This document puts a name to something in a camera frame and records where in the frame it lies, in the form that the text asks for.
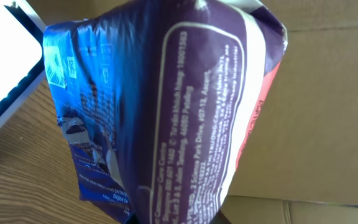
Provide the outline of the white barcode scanner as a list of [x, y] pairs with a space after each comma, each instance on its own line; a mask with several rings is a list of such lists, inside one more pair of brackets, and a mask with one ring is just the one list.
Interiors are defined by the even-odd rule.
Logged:
[[26, 0], [0, 1], [0, 129], [45, 78], [45, 28]]

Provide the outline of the red purple liner pack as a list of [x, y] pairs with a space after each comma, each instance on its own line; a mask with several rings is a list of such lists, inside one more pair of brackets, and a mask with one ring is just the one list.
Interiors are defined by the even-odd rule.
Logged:
[[287, 44], [260, 1], [129, 1], [47, 27], [80, 199], [121, 223], [210, 223]]

